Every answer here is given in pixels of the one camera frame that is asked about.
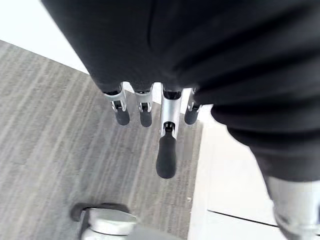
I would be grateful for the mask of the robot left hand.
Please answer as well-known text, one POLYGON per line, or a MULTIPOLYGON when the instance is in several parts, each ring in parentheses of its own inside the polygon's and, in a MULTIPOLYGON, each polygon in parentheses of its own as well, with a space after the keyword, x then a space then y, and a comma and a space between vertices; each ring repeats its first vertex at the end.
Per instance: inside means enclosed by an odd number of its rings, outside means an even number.
POLYGON ((320 229, 317 0, 45 0, 98 88, 129 82, 196 106, 249 147, 289 240, 320 229))

